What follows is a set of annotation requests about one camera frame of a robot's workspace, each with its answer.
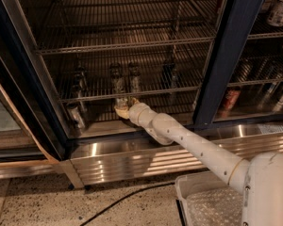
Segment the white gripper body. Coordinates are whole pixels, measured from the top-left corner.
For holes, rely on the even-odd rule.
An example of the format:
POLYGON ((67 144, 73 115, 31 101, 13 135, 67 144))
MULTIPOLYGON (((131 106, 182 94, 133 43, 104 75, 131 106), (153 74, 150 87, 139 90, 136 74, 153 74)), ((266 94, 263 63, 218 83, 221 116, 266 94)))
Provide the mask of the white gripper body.
POLYGON ((128 115, 132 123, 143 128, 150 128, 157 112, 145 103, 138 103, 130 107, 128 115))

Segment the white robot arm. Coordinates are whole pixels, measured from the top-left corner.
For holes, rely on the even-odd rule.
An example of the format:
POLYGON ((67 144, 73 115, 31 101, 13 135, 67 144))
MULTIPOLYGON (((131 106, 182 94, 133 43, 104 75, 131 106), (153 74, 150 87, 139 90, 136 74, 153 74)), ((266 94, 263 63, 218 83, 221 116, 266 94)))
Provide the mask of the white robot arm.
POLYGON ((143 128, 159 144, 178 143, 242 194, 241 226, 283 226, 282 153, 261 153, 248 161, 136 98, 118 99, 114 110, 119 117, 143 128))

